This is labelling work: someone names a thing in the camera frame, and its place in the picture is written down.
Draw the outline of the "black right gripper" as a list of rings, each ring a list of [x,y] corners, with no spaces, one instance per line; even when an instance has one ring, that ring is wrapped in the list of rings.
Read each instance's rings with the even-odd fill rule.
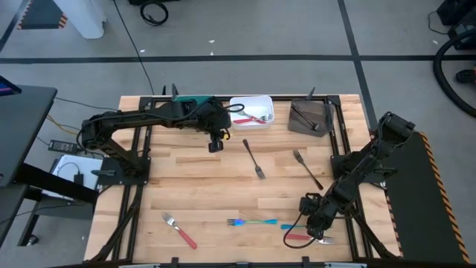
[[[307,219],[307,234],[316,238],[315,231],[318,231],[317,239],[324,237],[324,231],[327,230],[337,214],[338,207],[330,202],[323,203],[313,211]]]

